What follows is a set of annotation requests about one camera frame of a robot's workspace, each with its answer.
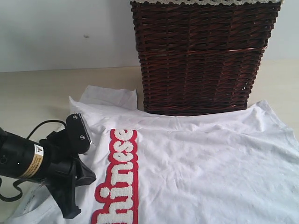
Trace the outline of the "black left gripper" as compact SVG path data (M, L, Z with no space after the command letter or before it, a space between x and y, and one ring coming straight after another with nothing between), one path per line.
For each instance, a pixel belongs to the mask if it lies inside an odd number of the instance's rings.
M81 212L75 204L75 176L78 187L92 184L96 181L96 174L80 159L76 159L75 165L65 129L52 132L39 143L44 148L45 161L42 163L41 173L45 178L45 185L63 218L73 219Z

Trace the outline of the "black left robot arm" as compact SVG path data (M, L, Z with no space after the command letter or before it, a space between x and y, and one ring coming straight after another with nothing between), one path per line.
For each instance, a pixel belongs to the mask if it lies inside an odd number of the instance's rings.
M75 203L75 188L90 185L96 175L79 158L91 146L85 131L50 133L34 142L15 134L0 132L0 174L15 178L13 186L34 182L44 184L63 218L73 219L81 213Z

